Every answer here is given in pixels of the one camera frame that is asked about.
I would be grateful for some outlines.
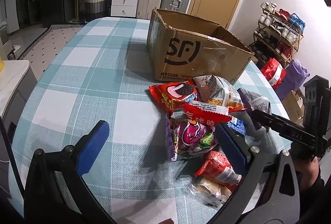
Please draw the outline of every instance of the blue gripper pad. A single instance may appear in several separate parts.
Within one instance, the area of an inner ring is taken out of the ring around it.
[[[242,145],[243,143],[245,143],[244,138],[241,135],[236,134],[234,130],[232,130],[226,125],[226,123],[225,126],[221,124],[216,125],[215,137],[227,159],[229,160],[230,164],[232,165],[235,173],[244,176],[247,172],[247,164],[249,163],[249,160],[247,159],[247,156],[242,152],[238,144],[235,142],[230,132],[232,132],[232,136],[237,136],[235,139],[239,141]]]
[[[90,171],[94,161],[97,159],[97,156],[109,137],[108,122],[103,120],[99,121],[88,135],[90,135],[91,138],[77,157],[76,169],[79,176],[87,174]]]

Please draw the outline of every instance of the purple bag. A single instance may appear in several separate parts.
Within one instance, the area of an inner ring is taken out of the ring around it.
[[[291,90],[296,92],[306,78],[310,76],[307,69],[300,64],[298,59],[292,60],[285,71],[286,75],[283,78],[282,83],[277,89],[275,89],[275,92],[281,101]]]

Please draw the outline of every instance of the sf logo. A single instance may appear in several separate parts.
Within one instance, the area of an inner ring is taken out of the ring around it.
[[[180,40],[178,38],[174,37],[174,38],[170,39],[169,47],[171,48],[171,51],[167,51],[167,55],[169,55],[169,56],[177,55],[178,60],[181,60],[181,61],[172,61],[172,60],[169,60],[169,59],[166,58],[166,59],[164,59],[165,63],[171,64],[173,66],[182,66],[182,65],[185,65],[185,64],[188,64],[188,63],[192,62],[194,60],[194,58],[198,55],[198,52],[200,50],[201,42],[195,41],[195,48],[194,48],[194,43],[193,42],[191,42],[189,40],[183,40],[182,44],[179,48],[179,51],[178,51],[177,47],[173,44],[174,42],[180,44]],[[186,52],[186,53],[184,53],[185,58],[188,58],[187,61],[183,61],[183,59],[181,59],[184,50]]]

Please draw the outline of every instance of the white countertop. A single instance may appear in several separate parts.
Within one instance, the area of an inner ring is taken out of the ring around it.
[[[30,62],[28,60],[3,61],[4,69],[0,72],[0,114],[6,111],[17,86],[27,73]]]

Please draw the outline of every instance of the barcode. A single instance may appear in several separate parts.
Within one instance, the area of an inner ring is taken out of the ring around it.
[[[232,119],[231,119],[231,122],[234,124],[234,125],[237,125],[237,118],[235,118],[235,117],[232,117]]]
[[[223,183],[229,183],[234,185],[241,180],[241,175],[237,175],[231,168],[225,167],[224,171],[221,172],[216,178],[218,181]]]

